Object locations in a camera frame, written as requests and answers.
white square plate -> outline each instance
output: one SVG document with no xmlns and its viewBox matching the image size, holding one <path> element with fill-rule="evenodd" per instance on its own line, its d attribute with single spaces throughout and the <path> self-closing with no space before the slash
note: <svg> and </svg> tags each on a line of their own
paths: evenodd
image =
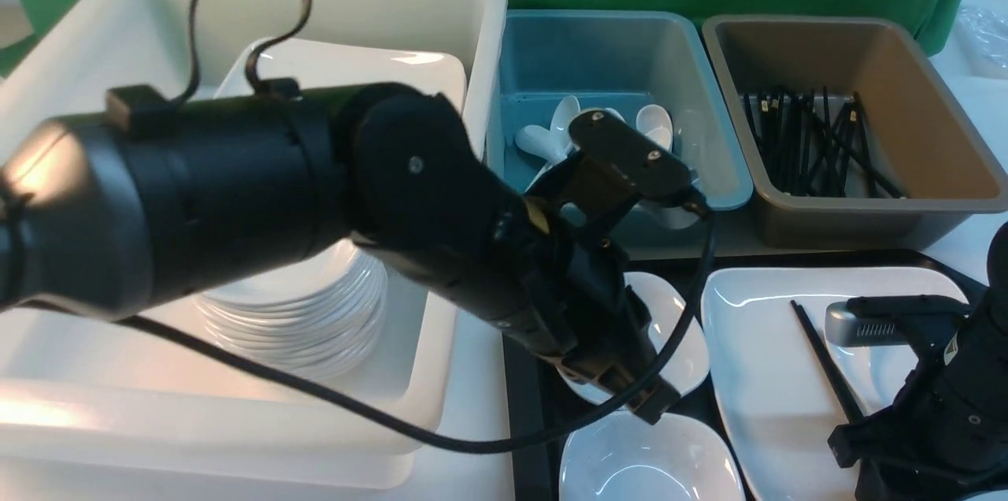
<svg viewBox="0 0 1008 501">
<path fill-rule="evenodd" d="M 847 420 L 790 300 L 804 306 L 822 337 L 828 304 L 918 293 L 966 300 L 955 282 L 928 268 L 725 268 L 711 275 L 702 300 L 711 377 L 756 499 L 854 501 L 858 481 L 858 467 L 841 469 L 827 445 Z M 899 389 L 893 378 L 906 377 L 908 368 L 897 373 L 906 354 L 912 358 L 905 346 L 865 349 L 840 367 L 862 404 L 871 397 L 877 403 Z"/>
<path fill-rule="evenodd" d="M 245 59 L 260 41 L 242 50 L 215 98 L 252 95 L 245 79 Z M 258 70 L 262 79 L 294 78 L 301 89 L 391 81 L 413 86 L 427 95 L 444 93 L 458 111 L 462 111 L 466 96 L 466 68 L 451 53 L 406 52 L 290 38 L 262 52 Z"/>
</svg>

yellow label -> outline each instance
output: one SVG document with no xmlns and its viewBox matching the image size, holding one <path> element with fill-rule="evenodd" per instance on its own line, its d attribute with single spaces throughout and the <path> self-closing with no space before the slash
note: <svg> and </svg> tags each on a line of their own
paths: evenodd
<svg viewBox="0 0 1008 501">
<path fill-rule="evenodd" d="M 532 225 L 535 225 L 535 228 L 539 229 L 540 232 L 549 234 L 549 221 L 546 220 L 546 215 L 542 214 L 539 207 L 528 202 L 528 200 L 525 200 L 524 203 L 525 210 L 528 211 L 528 221 L 532 222 Z"/>
</svg>

teal plastic bin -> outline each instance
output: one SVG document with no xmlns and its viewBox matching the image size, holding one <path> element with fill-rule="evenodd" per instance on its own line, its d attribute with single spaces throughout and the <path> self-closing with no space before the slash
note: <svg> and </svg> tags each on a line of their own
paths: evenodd
<svg viewBox="0 0 1008 501">
<path fill-rule="evenodd" d="M 632 124 L 648 103 L 675 127 L 673 152 L 700 175 L 716 211 L 744 206 L 753 182 L 707 52 L 689 20 L 672 13 L 512 10 L 500 62 L 500 120 L 488 135 L 494 171 L 523 192 L 542 160 L 518 150 L 515 132 L 548 127 L 561 98 L 614 107 Z M 695 227 L 667 229 L 634 210 L 615 234 L 627 246 L 691 240 Z"/>
</svg>

white table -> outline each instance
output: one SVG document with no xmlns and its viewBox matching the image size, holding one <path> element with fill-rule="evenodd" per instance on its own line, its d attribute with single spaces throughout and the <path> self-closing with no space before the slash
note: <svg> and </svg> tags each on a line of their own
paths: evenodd
<svg viewBox="0 0 1008 501">
<path fill-rule="evenodd" d="M 935 62 L 944 66 L 947 49 Z M 947 82 L 1002 164 L 1008 166 L 1008 81 L 946 74 Z M 1005 215 L 972 218 L 926 253 L 987 281 L 987 246 Z M 475 318 L 461 316 L 440 431 L 471 440 L 507 435 L 507 397 L 500 336 Z M 511 501 L 510 456 L 465 456 L 424 448 L 412 475 L 389 491 L 348 491 L 320 486 L 255 482 L 53 462 L 0 458 L 0 499 L 50 501 L 242 499 L 242 501 Z"/>
</svg>

white bin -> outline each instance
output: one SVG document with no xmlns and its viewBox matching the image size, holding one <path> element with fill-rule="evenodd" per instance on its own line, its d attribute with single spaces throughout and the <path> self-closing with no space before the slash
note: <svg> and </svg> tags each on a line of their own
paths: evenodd
<svg viewBox="0 0 1008 501">
<path fill-rule="evenodd" d="M 3 159 L 39 121 L 103 110 L 106 89 L 183 88 L 188 0 L 81 0 L 0 85 Z M 299 0 L 201 0 L 205 92 Z M 507 0 L 314 0 L 302 38 L 449 52 L 482 156 Z M 337 388 L 424 428 L 440 421 L 457 309 L 393 275 L 373 356 Z M 188 300 L 146 312 L 201 334 Z M 0 455 L 364 488 L 394 487 L 418 445 L 153 337 L 46 311 L 0 315 Z"/>
</svg>

